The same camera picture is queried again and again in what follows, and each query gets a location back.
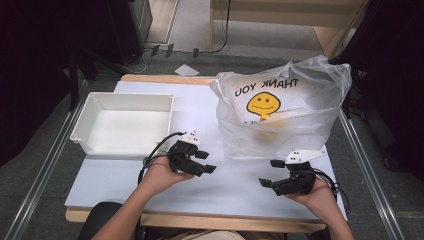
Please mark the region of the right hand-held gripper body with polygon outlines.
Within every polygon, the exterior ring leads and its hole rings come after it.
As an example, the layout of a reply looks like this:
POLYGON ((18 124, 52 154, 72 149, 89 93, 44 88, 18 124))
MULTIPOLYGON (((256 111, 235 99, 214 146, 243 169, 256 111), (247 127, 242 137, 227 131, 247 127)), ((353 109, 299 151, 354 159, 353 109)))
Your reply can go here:
POLYGON ((272 189, 277 196, 302 193, 308 194, 316 180, 316 173, 310 161, 323 157, 322 150, 292 150, 283 160, 289 171, 287 179, 273 182, 272 189))

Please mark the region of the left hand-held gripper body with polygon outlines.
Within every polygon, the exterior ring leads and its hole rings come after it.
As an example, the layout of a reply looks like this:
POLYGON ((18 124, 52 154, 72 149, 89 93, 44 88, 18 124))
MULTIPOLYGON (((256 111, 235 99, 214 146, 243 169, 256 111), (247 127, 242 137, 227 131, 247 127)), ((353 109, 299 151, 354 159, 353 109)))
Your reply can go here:
POLYGON ((191 159, 201 145, 196 132, 183 133, 168 151, 168 160, 173 171, 184 173, 189 164, 199 164, 191 159))

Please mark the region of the clear smiley plastic bag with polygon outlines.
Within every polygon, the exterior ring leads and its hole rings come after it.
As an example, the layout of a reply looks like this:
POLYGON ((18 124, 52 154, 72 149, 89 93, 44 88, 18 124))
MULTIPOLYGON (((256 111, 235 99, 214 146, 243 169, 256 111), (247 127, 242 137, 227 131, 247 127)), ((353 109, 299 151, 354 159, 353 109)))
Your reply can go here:
POLYGON ((351 66, 319 55, 260 73, 221 72, 210 83, 224 153, 232 158, 286 158, 294 149, 319 150, 352 85, 351 66), (278 138, 256 138, 259 124, 274 123, 278 138))

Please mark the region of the person's right hand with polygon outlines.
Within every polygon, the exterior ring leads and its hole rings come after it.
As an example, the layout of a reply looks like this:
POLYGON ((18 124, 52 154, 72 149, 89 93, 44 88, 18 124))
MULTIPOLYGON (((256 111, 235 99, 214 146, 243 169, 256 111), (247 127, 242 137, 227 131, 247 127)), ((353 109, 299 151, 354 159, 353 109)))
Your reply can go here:
POLYGON ((287 198, 307 207, 316 217, 327 222, 338 210, 338 205, 328 184, 317 178, 308 194, 287 194, 287 198))

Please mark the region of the person's left hand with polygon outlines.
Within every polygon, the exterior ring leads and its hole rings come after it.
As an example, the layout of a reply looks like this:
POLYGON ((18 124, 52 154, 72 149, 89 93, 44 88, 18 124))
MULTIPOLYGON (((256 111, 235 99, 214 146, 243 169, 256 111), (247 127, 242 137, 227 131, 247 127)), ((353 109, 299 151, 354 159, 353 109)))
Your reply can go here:
POLYGON ((176 183, 192 179, 193 175, 173 172, 167 157, 162 156, 153 161, 144 175, 140 187, 149 197, 161 193, 176 183))

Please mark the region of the wooden table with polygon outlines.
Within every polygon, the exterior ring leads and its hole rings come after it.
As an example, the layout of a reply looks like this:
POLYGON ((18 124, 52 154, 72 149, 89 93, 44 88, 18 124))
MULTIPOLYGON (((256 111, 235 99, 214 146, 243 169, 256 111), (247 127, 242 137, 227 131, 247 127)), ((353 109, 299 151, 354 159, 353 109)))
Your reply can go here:
MULTIPOLYGON (((216 165, 213 174, 185 181, 155 196, 144 211, 144 226, 262 232, 310 233, 324 227, 309 210, 260 186, 260 178, 286 177, 268 160, 232 160, 223 152, 215 116, 217 98, 206 78, 127 75, 118 93, 172 94, 171 128, 195 130, 216 165)), ((123 202, 134 190, 140 159, 88 156, 83 161, 65 202, 70 222, 83 222, 99 202, 123 202)))

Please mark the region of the white plastic bin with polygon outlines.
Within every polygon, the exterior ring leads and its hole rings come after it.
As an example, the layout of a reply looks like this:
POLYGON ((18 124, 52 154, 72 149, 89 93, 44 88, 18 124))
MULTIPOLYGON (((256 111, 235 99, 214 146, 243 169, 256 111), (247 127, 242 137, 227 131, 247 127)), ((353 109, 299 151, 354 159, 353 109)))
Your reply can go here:
POLYGON ((147 156, 170 133, 174 96, 91 92, 70 140, 92 156, 147 156))

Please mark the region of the person's beige clothing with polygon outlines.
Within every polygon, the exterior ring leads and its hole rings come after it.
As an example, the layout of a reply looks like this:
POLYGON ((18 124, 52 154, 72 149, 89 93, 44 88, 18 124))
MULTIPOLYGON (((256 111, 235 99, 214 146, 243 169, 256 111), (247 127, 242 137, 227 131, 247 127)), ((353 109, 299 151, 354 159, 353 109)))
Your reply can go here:
POLYGON ((181 233, 166 240, 245 240, 245 238, 234 231, 202 230, 181 233))

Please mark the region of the white paper sheet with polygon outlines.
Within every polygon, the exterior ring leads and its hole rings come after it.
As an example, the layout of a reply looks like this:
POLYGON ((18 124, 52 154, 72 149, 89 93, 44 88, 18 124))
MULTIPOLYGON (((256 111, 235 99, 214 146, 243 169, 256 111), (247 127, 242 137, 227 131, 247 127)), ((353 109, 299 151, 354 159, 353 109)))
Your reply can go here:
POLYGON ((197 76, 199 74, 197 70, 195 70, 194 68, 186 64, 181 65, 179 68, 175 70, 175 72, 180 76, 188 76, 188 77, 197 76))

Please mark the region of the black stool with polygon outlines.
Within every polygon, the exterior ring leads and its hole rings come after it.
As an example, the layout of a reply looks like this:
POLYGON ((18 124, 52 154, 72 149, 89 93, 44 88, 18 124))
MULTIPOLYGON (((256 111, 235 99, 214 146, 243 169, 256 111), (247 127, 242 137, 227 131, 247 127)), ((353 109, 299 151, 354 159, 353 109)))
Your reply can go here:
POLYGON ((100 202, 90 211, 78 240, 91 240, 95 234, 114 216, 121 208, 121 203, 100 202))

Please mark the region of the black metal stand leg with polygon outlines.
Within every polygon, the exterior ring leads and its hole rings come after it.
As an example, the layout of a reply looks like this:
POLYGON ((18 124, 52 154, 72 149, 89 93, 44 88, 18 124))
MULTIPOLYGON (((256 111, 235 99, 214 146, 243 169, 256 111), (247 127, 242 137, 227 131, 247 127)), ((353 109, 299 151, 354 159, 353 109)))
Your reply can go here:
POLYGON ((78 83, 78 70, 77 70, 77 61, 76 54, 74 51, 70 53, 69 56, 69 80, 70 80, 70 111, 73 111, 79 101, 79 83, 78 83))

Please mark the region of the black cabinet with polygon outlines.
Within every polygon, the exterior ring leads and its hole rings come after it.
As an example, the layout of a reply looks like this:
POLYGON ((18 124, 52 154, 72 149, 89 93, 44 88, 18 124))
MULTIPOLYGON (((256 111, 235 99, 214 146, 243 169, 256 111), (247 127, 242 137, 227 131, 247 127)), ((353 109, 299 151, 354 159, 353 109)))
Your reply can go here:
POLYGON ((107 0, 116 59, 127 65, 143 53, 153 16, 149 0, 107 0))

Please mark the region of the light wooden shelf unit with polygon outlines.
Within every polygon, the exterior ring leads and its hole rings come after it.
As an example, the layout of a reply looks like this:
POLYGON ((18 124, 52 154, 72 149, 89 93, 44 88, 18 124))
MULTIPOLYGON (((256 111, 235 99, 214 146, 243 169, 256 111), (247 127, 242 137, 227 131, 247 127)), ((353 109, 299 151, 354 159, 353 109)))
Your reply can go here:
POLYGON ((357 28, 370 0, 209 0, 209 47, 213 21, 225 20, 312 26, 323 53, 338 55, 350 30, 357 28))

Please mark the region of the metal floor rail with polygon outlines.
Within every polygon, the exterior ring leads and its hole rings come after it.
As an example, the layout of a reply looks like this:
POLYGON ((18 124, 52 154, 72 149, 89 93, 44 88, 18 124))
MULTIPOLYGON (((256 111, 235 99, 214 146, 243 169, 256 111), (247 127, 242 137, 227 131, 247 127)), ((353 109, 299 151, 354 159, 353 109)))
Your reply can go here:
POLYGON ((339 111, 339 119, 389 239, 406 240, 397 216, 371 166, 352 120, 346 116, 343 110, 339 111))
POLYGON ((0 240, 76 240, 80 223, 64 202, 85 157, 68 139, 74 113, 64 97, 21 153, 0 167, 0 240))

